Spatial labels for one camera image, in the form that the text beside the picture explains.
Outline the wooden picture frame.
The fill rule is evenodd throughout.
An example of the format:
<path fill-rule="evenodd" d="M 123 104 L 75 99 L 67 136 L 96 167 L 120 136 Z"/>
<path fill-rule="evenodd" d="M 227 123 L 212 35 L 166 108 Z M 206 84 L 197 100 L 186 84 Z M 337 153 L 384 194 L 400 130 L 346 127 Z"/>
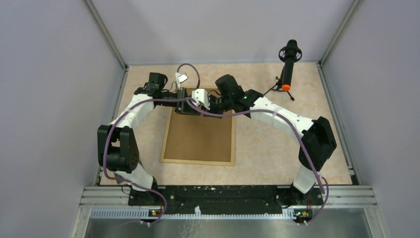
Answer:
<path fill-rule="evenodd" d="M 236 118 L 168 114 L 161 163 L 234 166 Z"/>

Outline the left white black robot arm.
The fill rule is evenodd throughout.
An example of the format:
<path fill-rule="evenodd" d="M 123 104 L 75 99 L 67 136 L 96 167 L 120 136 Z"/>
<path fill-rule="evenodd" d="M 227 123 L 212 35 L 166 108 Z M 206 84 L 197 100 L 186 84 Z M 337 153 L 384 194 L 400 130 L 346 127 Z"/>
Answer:
<path fill-rule="evenodd" d="M 185 73 L 176 72 L 175 92 L 165 89 L 166 75 L 149 74 L 144 86 L 134 91 L 132 99 L 122 113 L 108 125 L 97 130 L 98 161 L 104 176 L 109 180 L 126 182 L 140 191 L 140 199 L 147 205 L 158 201 L 159 192 L 153 188 L 154 177 L 142 165 L 135 132 L 143 119 L 156 106 L 181 109 L 188 96 L 181 84 L 188 79 Z"/>

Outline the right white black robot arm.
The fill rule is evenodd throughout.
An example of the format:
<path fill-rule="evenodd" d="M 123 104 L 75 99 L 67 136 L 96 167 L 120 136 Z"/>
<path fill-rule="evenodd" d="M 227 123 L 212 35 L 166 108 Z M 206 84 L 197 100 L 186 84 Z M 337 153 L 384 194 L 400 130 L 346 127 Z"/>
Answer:
<path fill-rule="evenodd" d="M 304 204 L 310 199 L 310 190 L 321 181 L 318 172 L 337 148 L 329 120 L 295 114 L 256 90 L 244 91 L 230 74 L 222 76 L 215 84 L 218 92 L 214 95 L 207 93 L 203 103 L 211 113 L 230 110 L 243 113 L 290 135 L 300 145 L 298 159 L 301 165 L 292 183 L 294 188 L 290 197 L 294 203 Z"/>

